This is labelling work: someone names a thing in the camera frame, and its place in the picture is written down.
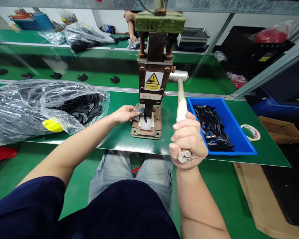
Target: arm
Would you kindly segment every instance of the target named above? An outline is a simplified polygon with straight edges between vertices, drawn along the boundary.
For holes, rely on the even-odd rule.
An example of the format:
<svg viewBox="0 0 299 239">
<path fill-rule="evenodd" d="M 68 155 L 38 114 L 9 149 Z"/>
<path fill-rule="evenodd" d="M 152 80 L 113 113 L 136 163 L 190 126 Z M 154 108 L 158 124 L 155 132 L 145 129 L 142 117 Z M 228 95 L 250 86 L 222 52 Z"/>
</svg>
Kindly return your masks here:
<svg viewBox="0 0 299 239">
<path fill-rule="evenodd" d="M 65 188 L 68 186 L 74 169 L 94 150 L 110 130 L 119 123 L 132 121 L 139 115 L 134 106 L 122 106 L 84 130 L 67 138 L 38 164 L 19 184 L 42 176 L 60 178 Z"/>
<path fill-rule="evenodd" d="M 129 27 L 129 34 L 130 34 L 131 42 L 137 41 L 136 36 L 134 36 L 134 21 L 135 21 L 136 15 L 137 15 L 136 13 L 132 13 L 131 11 L 128 11 L 128 10 L 124 11 L 124 18 Z"/>
<path fill-rule="evenodd" d="M 223 217 L 210 194 L 198 164 L 207 156 L 208 150 L 200 134 L 200 123 L 191 113 L 173 127 L 176 130 L 169 145 L 177 167 L 177 194 L 181 218 L 182 238 L 229 239 Z M 192 152 L 191 161 L 180 163 L 177 158 L 181 149 Z"/>
<path fill-rule="evenodd" d="M 137 38 L 136 38 L 136 36 L 134 36 L 134 24 L 133 24 L 133 21 L 129 21 L 127 24 L 129 25 L 129 34 L 130 34 L 131 42 L 136 42 Z"/>
</svg>

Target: yellow warning triangle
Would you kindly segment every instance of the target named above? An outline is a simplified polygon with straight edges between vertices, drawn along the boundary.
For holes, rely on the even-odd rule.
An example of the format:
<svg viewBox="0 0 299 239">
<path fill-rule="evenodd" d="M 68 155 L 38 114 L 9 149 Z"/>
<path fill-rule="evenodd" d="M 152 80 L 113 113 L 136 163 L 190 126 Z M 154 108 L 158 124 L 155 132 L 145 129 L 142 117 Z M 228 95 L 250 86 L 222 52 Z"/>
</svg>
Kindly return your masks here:
<svg viewBox="0 0 299 239">
<path fill-rule="evenodd" d="M 146 84 L 153 84 L 153 85 L 159 85 L 159 82 L 157 80 L 157 77 L 155 73 L 151 75 L 151 77 L 147 80 Z"/>
</svg>

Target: warning label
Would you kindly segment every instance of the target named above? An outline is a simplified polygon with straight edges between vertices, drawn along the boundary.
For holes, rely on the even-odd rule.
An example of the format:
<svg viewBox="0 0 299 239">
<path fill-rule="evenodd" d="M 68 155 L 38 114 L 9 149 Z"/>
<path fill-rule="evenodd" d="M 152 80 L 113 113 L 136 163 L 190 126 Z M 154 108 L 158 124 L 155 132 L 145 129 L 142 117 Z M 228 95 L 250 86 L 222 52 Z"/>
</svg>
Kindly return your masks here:
<svg viewBox="0 0 299 239">
<path fill-rule="evenodd" d="M 150 72 L 145 74 L 145 90 L 159 91 L 163 80 L 163 72 Z"/>
</svg>

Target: tape roll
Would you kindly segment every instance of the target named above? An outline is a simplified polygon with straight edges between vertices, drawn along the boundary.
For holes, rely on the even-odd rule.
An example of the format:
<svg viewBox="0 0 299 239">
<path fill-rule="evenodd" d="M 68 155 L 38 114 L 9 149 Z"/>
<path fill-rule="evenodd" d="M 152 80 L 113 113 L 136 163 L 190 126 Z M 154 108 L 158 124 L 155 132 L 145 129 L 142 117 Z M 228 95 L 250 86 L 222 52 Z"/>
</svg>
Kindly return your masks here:
<svg viewBox="0 0 299 239">
<path fill-rule="evenodd" d="M 251 125 L 248 125 L 248 124 L 243 124 L 240 126 L 241 128 L 246 128 L 248 130 L 250 130 L 252 132 L 252 135 L 253 135 L 253 138 L 250 138 L 247 136 L 247 138 L 249 139 L 249 141 L 257 141 L 257 140 L 260 140 L 260 133 L 259 131 L 252 127 Z"/>
</svg>

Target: shirt sleeve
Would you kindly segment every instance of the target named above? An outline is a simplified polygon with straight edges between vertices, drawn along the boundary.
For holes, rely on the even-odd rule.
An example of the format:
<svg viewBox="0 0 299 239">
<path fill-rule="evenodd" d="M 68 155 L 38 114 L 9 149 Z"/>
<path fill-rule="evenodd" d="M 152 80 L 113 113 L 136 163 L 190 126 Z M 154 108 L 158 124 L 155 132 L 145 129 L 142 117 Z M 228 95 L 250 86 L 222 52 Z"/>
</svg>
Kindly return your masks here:
<svg viewBox="0 0 299 239">
<path fill-rule="evenodd" d="M 57 177 L 35 178 L 0 200 L 0 238 L 49 238 L 64 202 L 65 185 Z"/>
</svg>

